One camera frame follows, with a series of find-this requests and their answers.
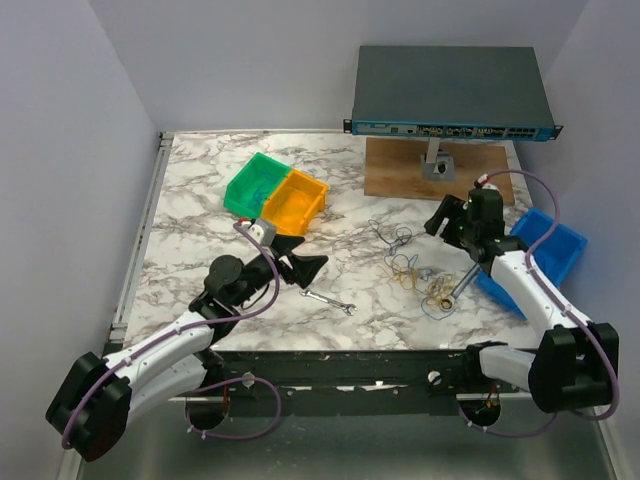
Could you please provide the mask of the green plastic bin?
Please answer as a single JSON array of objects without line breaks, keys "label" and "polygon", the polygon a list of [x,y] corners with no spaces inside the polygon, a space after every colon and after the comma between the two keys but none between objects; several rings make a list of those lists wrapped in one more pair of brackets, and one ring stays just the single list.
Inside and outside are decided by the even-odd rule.
[{"label": "green plastic bin", "polygon": [[265,201],[290,171],[289,166],[255,153],[227,185],[224,207],[240,217],[260,217]]}]

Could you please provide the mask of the blue plastic bin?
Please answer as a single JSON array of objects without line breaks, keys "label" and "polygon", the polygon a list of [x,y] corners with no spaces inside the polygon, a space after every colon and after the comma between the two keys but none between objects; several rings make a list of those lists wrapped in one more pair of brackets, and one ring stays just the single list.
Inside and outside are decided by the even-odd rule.
[{"label": "blue plastic bin", "polygon": [[[519,237],[530,247],[549,230],[552,223],[550,216],[532,207],[514,224],[511,235]],[[534,258],[547,278],[559,287],[582,255],[587,243],[586,237],[559,224],[550,237],[534,251]],[[524,319],[524,314],[510,295],[486,273],[478,273],[475,285],[498,305]]]}]

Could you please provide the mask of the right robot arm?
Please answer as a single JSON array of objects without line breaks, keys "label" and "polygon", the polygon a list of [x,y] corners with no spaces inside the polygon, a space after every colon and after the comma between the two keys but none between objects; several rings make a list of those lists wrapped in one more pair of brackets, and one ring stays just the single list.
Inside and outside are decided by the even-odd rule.
[{"label": "right robot arm", "polygon": [[445,195],[425,222],[431,236],[469,254],[500,285],[539,338],[533,353],[501,342],[470,348],[460,379],[480,392],[495,380],[531,394],[545,413],[619,404],[619,336],[609,323],[595,323],[560,293],[538,267],[527,245],[505,232],[503,199],[475,188],[464,199]]}]

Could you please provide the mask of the yellow plastic bin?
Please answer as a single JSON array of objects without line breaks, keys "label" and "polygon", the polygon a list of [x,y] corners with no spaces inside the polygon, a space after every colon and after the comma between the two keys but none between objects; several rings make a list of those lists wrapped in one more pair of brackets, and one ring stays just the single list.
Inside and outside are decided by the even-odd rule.
[{"label": "yellow plastic bin", "polygon": [[315,216],[324,210],[329,186],[292,169],[265,200],[261,217],[279,234],[304,236]]}]

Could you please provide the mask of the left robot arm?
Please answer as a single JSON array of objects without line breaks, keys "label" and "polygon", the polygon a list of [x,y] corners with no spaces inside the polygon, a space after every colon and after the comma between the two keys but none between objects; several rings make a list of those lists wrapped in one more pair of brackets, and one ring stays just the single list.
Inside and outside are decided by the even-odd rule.
[{"label": "left robot arm", "polygon": [[79,357],[45,413],[63,448],[94,461],[146,411],[174,396],[214,393],[222,372],[208,350],[244,319],[239,307],[266,286],[306,288],[327,263],[325,255],[295,254],[303,241],[277,235],[249,262],[216,258],[203,292],[169,326],[103,358],[92,352]]}]

